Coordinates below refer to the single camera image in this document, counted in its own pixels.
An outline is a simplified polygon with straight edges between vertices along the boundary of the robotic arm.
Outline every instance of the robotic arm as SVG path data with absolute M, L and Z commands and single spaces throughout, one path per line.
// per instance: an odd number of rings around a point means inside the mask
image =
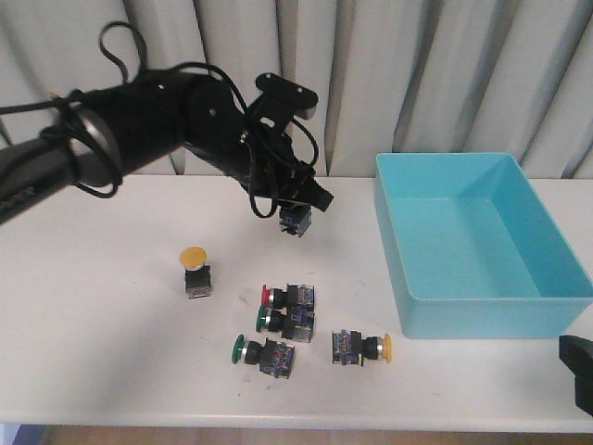
M 123 63 L 102 43 L 114 26 L 140 36 L 141 64 L 130 83 Z M 294 119 L 310 117 L 318 100 L 315 93 L 265 73 L 256 79 L 261 95 L 248 107 L 218 67 L 186 62 L 168 70 L 147 70 L 144 40 L 124 22 L 109 23 L 99 46 L 120 68 L 122 85 L 0 108 L 0 115 L 42 108 L 60 112 L 58 124 L 43 129 L 37 139 L 0 151 L 0 223 L 70 184 L 98 197 L 111 197 L 122 176 L 179 146 L 233 177 L 247 191 L 260 218 L 271 217 L 280 207 L 281 229 L 291 235 L 302 236 L 307 230 L 311 207 L 328 208 L 333 196 L 313 179 L 317 144 Z M 295 157 L 285 132 L 291 122 L 313 145 L 310 163 Z M 92 188 L 109 184 L 107 193 Z M 268 213 L 259 211 L 255 197 L 271 200 Z

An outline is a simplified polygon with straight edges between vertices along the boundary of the wire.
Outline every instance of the wire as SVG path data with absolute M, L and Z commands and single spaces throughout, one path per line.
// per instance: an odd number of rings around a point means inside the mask
M 229 85 L 229 87 L 231 88 L 231 91 L 233 91 L 233 94 L 239 101 L 239 105 L 241 106 L 241 109 L 243 110 L 243 112 L 247 113 L 247 103 L 244 100 L 243 96 L 241 95 L 241 92 L 237 88 L 237 85 L 234 84 L 233 79 L 231 79 L 226 72 L 224 72 L 222 69 L 220 69 L 216 65 L 210 65 L 209 63 L 204 63 L 204 62 L 182 62 L 179 65 L 175 65 L 172 68 L 164 70 L 163 73 L 170 74 L 170 73 L 185 70 L 188 68 L 200 68 L 202 70 L 209 70 L 209 71 L 216 72 L 219 76 L 221 76 L 221 78 L 226 82 L 226 84 Z
M 247 184 L 247 194 L 249 195 L 249 204 L 251 205 L 251 210 L 259 218 L 270 218 L 278 210 L 278 183 L 276 182 L 276 175 L 273 169 L 267 169 L 266 175 L 268 176 L 271 191 L 271 206 L 270 211 L 266 214 L 263 214 L 258 209 L 258 203 L 256 202 L 256 198 L 253 193 L 253 178 L 255 177 L 257 171 L 256 156 L 253 152 L 253 147 L 247 142 L 247 140 L 245 140 L 243 144 L 249 150 L 249 183 Z
M 4 125 L 4 122 L 2 121 L 2 118 L 0 118 L 0 135 L 2 135 L 2 138 L 4 139 L 4 141 L 6 142 L 6 144 L 8 146 L 12 146 L 12 138 L 10 137 L 10 134 L 8 133 L 8 129 L 6 128 L 6 126 Z
M 127 28 L 128 30 L 132 31 L 133 36 L 136 38 L 136 49 L 138 51 L 138 58 L 140 59 L 140 66 L 138 67 L 138 73 L 136 74 L 136 77 L 144 74 L 147 70 L 146 62 L 148 52 L 146 50 L 146 40 L 133 25 L 125 21 L 111 21 L 105 25 L 99 33 L 99 49 L 101 50 L 101 53 L 120 69 L 121 82 L 128 83 L 128 68 L 126 67 L 126 64 L 123 63 L 119 57 L 115 56 L 111 51 L 105 48 L 105 44 L 103 43 L 105 34 L 112 28 Z
M 297 121 L 296 119 L 292 119 L 292 123 L 294 123 L 294 125 L 301 131 L 303 132 L 303 134 L 305 134 L 305 136 L 309 139 L 309 141 L 311 142 L 311 146 L 313 147 L 313 159 L 311 160 L 311 162 L 309 164 L 307 164 L 308 166 L 312 167 L 317 163 L 317 159 L 319 158 L 319 146 L 317 145 L 317 141 L 315 140 L 315 138 L 313 137 L 313 134 L 311 134 L 311 132 L 309 130 L 307 130 L 307 127 L 305 127 L 305 125 L 303 125 L 302 123 L 300 123 L 299 121 Z

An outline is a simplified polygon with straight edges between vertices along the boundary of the white curtain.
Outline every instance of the white curtain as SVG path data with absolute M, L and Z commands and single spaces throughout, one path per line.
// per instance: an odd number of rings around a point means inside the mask
M 96 39 L 120 19 L 143 33 L 151 68 L 206 60 L 248 101 L 264 71 L 316 91 L 320 175 L 373 176 L 381 152 L 508 151 L 530 177 L 593 178 L 592 12 L 591 0 L 0 0 L 0 104 L 119 83 Z M 129 32 L 106 43 L 137 64 Z M 4 122 L 19 142 L 52 119 Z M 182 149 L 142 172 L 218 174 Z

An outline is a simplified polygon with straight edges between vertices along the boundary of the plastic container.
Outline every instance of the plastic container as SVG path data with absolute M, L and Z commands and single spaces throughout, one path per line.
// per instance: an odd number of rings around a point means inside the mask
M 557 337 L 593 301 L 509 154 L 381 154 L 375 208 L 406 337 Z

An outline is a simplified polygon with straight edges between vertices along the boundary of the floor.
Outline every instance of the floor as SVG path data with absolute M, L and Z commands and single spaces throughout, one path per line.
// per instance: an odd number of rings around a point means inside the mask
M 591 445 L 593 434 L 52 426 L 44 445 Z

